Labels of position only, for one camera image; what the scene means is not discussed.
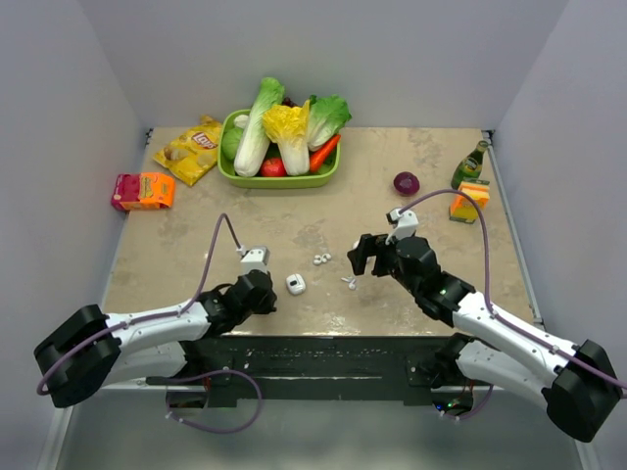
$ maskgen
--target red onion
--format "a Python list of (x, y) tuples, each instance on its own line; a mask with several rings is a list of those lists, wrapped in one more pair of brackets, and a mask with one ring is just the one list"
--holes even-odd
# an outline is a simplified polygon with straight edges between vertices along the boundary
[(413, 173), (402, 171), (394, 178), (394, 187), (403, 196), (412, 196), (420, 189), (420, 182)]

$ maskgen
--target yellow chip bag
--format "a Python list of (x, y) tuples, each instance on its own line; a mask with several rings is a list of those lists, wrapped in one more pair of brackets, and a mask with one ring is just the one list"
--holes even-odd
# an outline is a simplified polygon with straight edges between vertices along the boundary
[(188, 186), (196, 184), (217, 162), (217, 142), (222, 124), (209, 116), (202, 116), (200, 122), (153, 157)]

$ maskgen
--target juice box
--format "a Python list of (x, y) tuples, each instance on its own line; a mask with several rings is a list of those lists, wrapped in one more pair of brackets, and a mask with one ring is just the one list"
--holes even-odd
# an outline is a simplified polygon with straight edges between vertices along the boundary
[(171, 208), (174, 178), (163, 173), (119, 174), (111, 205), (118, 211)]

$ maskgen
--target table surface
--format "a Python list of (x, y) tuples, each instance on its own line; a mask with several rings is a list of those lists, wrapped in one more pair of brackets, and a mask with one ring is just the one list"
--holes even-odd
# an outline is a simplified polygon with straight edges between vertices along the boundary
[[(152, 155), (184, 128), (155, 128), (143, 171), (163, 171)], [(450, 335), (428, 318), (391, 278), (369, 274), (348, 289), (341, 277), (352, 274), (346, 252), (363, 233), (387, 233), (386, 213), (408, 200), (392, 180), (400, 171), (420, 179), (419, 194), (445, 187), (459, 161), (481, 139), (478, 129), (347, 128), (342, 160), (326, 186), (297, 190), (247, 190), (231, 186), (217, 167), (194, 187), (177, 181), (170, 210), (133, 211), (121, 236), (105, 311), (133, 312), (169, 306), (196, 290), (212, 231), (227, 212), (240, 241), (270, 249), (269, 270), (278, 311), (253, 315), (234, 334), (256, 335)], [(491, 181), (485, 210), (490, 237), (493, 301), (531, 322), (532, 313), (511, 239), (503, 201), (489, 159), (481, 176)], [(453, 195), (414, 208), (417, 234), (428, 239), (443, 269), (483, 290), (483, 246), (479, 223), (449, 221)], [(239, 257), (225, 227), (206, 289), (233, 282), (241, 274)], [(333, 259), (314, 266), (314, 255)], [(285, 278), (300, 273), (307, 292), (292, 297)]]

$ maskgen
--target tomato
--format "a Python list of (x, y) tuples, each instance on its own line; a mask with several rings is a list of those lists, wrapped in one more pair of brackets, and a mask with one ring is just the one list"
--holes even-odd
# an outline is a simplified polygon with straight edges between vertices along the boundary
[(262, 163), (262, 176), (266, 178), (277, 178), (281, 176), (287, 176), (283, 160), (279, 157), (267, 159)]

